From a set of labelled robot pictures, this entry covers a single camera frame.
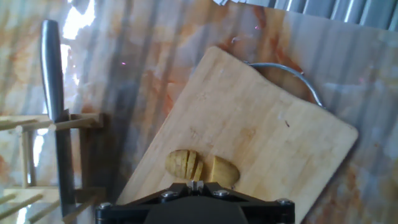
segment countertop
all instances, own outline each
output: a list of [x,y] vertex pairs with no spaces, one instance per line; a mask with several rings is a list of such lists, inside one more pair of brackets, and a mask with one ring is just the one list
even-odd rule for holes
[[[212,0],[4,0],[0,115],[47,112],[39,62],[44,19],[58,21],[61,29],[65,107],[108,115],[106,129],[82,150],[90,154],[90,184],[106,187],[110,201],[117,199],[205,50],[217,45],[241,60],[303,70],[327,110],[359,130],[357,143],[304,223],[398,220],[398,33],[260,6],[217,6]],[[260,72],[312,101],[296,78]],[[47,129],[34,136],[37,185],[57,184],[52,137]],[[17,147],[14,131],[0,132],[0,192],[21,184]],[[78,185],[77,130],[72,147]],[[43,206],[22,209],[6,223],[23,223]],[[91,218],[87,210],[78,221]],[[59,220],[55,210],[42,222]]]

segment sliced potato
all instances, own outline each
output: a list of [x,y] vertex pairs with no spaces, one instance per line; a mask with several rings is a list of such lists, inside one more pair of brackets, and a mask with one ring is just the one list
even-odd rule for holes
[[176,153],[173,153],[173,152],[168,154],[166,157],[166,163],[165,163],[166,170],[172,175],[175,175],[175,155],[176,155]]
[[179,178],[185,178],[188,162],[188,150],[176,150],[166,157],[166,170]]
[[198,161],[197,169],[195,171],[195,175],[193,176],[194,181],[200,180],[202,170],[203,170],[203,162]]
[[178,175],[179,178],[185,178],[185,174],[187,173],[188,155],[189,155],[188,150],[184,150],[181,152],[181,156],[180,156],[181,168],[180,168],[180,172]]
[[231,187],[238,180],[238,168],[227,160],[215,156],[210,174],[210,182],[218,182],[222,187]]
[[188,155],[187,162],[187,173],[185,174],[186,179],[192,179],[193,174],[195,173],[195,163],[197,161],[197,152],[190,150]]

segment bolt head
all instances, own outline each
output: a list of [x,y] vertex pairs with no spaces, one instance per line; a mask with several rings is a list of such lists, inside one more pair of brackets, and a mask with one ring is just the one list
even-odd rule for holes
[[281,205],[291,205],[293,204],[293,201],[287,199],[287,198],[280,198],[278,200],[276,200],[277,202],[279,202]]
[[111,206],[112,206],[111,203],[109,203],[109,202],[104,202],[104,203],[101,203],[101,204],[99,205],[99,209],[105,209],[105,208],[109,208],[109,207],[111,207]]
[[166,192],[163,192],[161,196],[162,196],[163,198],[168,198],[168,197],[173,197],[173,196],[177,196],[177,195],[178,195],[178,193],[173,192],[173,191],[171,191],[171,190],[168,190],[168,191],[166,191]]
[[229,192],[227,190],[216,190],[215,192],[213,192],[213,195],[218,197],[224,197],[229,195]]

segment metal knife handle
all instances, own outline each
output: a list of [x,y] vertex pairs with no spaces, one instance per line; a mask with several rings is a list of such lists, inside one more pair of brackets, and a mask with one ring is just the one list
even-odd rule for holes
[[60,121],[64,111],[61,46],[57,21],[43,21],[40,52],[47,111],[49,118],[56,123]]

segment knife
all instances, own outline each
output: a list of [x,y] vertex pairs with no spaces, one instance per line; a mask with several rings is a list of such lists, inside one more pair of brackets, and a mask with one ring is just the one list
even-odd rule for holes
[[[68,121],[68,111],[65,111],[63,107],[63,74],[57,21],[45,20],[42,23],[40,61],[49,118],[54,123]],[[76,209],[69,129],[55,132],[55,150],[58,163],[61,211],[64,217]]]

